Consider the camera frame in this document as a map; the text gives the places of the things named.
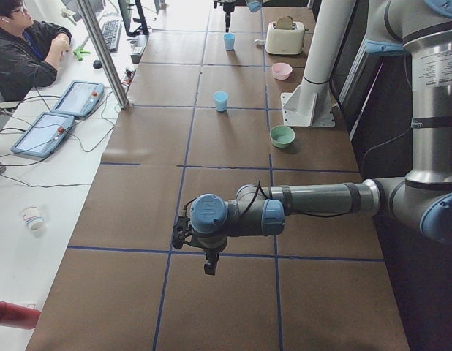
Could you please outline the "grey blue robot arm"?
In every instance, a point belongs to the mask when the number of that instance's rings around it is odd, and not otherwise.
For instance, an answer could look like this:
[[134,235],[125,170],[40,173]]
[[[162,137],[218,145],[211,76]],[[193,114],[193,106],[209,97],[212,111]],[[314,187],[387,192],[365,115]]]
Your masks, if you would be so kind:
[[234,13],[236,7],[245,6],[250,12],[254,13],[260,10],[263,6],[263,1],[260,0],[213,0],[213,8],[218,7],[222,9],[225,14],[225,32],[230,32],[230,22],[232,14]]
[[173,228],[173,245],[201,248],[207,274],[215,274],[228,238],[278,235],[291,214],[386,214],[452,244],[452,1],[371,1],[365,42],[369,53],[411,57],[412,170],[358,184],[248,184],[232,200],[197,197],[187,225]]

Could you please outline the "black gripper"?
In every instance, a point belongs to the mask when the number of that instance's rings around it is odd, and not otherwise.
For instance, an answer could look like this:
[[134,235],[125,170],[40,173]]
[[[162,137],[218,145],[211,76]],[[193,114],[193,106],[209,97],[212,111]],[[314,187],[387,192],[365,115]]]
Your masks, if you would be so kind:
[[219,255],[224,251],[226,248],[225,245],[221,245],[214,248],[203,248],[203,251],[206,254],[206,262],[203,266],[204,273],[206,275],[212,275],[214,276],[216,274],[216,267],[217,263],[219,261]]

